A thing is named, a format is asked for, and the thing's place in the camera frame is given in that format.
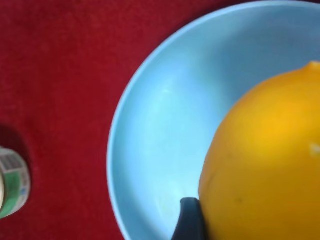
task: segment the orange fruit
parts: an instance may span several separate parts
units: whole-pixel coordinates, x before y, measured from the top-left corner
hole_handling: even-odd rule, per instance
[[[320,240],[320,63],[254,87],[219,126],[199,197],[215,240]]]

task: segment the red tablecloth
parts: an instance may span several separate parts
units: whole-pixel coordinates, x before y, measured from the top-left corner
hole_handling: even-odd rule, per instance
[[[0,219],[0,240],[122,239],[106,177],[120,96],[164,39],[233,3],[0,2],[0,144],[27,158],[32,173],[30,199]]]

